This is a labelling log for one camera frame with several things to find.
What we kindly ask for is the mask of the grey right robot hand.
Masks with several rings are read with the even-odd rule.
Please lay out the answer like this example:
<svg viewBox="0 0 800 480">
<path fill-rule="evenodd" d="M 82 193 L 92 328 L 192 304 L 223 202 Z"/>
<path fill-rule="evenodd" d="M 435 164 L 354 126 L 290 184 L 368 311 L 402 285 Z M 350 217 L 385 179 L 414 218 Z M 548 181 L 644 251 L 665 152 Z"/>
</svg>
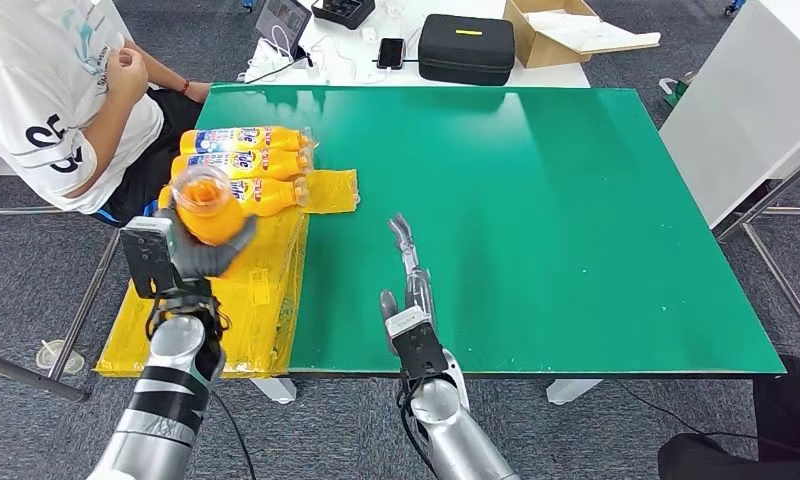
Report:
<svg viewBox="0 0 800 480">
<path fill-rule="evenodd" d="M 401 213 L 396 213 L 391 217 L 388 220 L 388 225 L 394 234 L 395 245 L 400 251 L 405 271 L 405 307 L 402 310 L 415 306 L 419 307 L 424 313 L 425 320 L 435 328 L 435 308 L 431 278 L 429 270 L 420 265 L 411 227 Z M 387 328 L 389 318 L 402 310 L 397 307 L 396 299 L 390 289 L 385 289 L 380 293 L 379 301 L 383 323 Z M 391 353 L 398 356 L 388 328 L 386 329 L 386 341 Z"/>
</svg>

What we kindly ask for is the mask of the person's right hand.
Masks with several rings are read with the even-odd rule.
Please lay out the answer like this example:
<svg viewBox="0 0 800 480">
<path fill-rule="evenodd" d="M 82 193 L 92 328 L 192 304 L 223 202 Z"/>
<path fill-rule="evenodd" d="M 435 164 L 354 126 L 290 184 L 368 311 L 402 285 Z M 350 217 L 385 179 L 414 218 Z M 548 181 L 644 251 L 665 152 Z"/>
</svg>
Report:
<svg viewBox="0 0 800 480">
<path fill-rule="evenodd" d="M 148 88 L 148 73 L 139 52 L 131 48 L 112 50 L 107 61 L 108 97 L 136 103 Z"/>
</svg>

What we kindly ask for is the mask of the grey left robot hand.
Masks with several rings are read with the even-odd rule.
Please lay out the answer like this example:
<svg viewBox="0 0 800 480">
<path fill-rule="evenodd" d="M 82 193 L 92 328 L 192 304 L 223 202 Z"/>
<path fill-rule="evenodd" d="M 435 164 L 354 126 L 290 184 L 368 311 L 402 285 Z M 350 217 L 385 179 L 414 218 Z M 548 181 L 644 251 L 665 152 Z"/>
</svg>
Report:
<svg viewBox="0 0 800 480">
<path fill-rule="evenodd" d="M 247 248 L 258 230 L 258 217 L 249 215 L 243 226 L 222 244 L 206 245 L 189 234 L 174 209 L 160 208 L 153 217 L 170 222 L 171 260 L 183 280 L 221 276 Z"/>
</svg>

